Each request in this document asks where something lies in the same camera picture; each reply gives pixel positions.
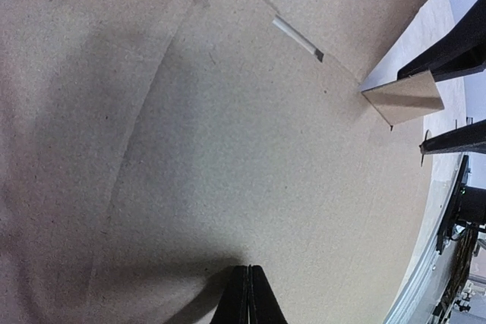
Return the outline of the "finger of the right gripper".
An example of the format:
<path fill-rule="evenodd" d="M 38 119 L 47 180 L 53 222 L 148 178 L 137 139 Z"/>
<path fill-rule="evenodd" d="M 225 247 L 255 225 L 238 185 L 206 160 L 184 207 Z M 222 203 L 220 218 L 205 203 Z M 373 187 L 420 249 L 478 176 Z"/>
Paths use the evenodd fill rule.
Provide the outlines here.
<path fill-rule="evenodd" d="M 480 153 L 486 150 L 486 120 L 448 131 L 419 146 L 422 155 L 444 153 Z"/>
<path fill-rule="evenodd" d="M 477 0 L 442 39 L 398 70 L 399 80 L 430 71 L 436 82 L 485 70 L 485 0 Z"/>

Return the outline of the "brown cardboard box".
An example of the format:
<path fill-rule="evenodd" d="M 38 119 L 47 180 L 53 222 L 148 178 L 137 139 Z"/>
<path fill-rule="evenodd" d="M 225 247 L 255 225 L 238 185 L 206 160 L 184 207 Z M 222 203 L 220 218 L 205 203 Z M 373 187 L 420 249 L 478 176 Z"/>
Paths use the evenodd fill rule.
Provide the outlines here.
<path fill-rule="evenodd" d="M 1 321 L 381 323 L 431 179 L 359 84 L 427 0 L 1 0 Z"/>

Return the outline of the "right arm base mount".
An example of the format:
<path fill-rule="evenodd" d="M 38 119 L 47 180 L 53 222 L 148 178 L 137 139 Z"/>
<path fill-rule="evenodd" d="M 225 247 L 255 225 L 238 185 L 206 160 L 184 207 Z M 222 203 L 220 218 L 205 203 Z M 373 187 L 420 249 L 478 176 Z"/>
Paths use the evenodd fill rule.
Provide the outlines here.
<path fill-rule="evenodd" d="M 436 251 L 441 255 L 455 226 L 485 232 L 485 189 L 460 184 L 454 188 L 437 233 Z"/>

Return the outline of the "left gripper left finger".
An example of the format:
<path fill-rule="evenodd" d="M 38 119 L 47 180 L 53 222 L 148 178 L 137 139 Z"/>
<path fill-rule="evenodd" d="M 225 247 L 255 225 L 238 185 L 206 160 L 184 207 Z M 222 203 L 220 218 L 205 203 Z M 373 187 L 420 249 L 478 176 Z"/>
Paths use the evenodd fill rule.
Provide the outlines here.
<path fill-rule="evenodd" d="M 235 266 L 210 324 L 248 323 L 248 267 Z"/>

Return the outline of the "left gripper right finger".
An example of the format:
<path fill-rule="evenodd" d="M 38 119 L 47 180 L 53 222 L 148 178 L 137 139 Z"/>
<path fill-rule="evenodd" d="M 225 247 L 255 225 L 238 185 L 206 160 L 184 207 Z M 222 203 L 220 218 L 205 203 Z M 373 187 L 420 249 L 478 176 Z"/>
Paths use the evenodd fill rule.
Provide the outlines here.
<path fill-rule="evenodd" d="M 249 323 L 287 324 L 270 283 L 261 266 L 249 266 Z"/>

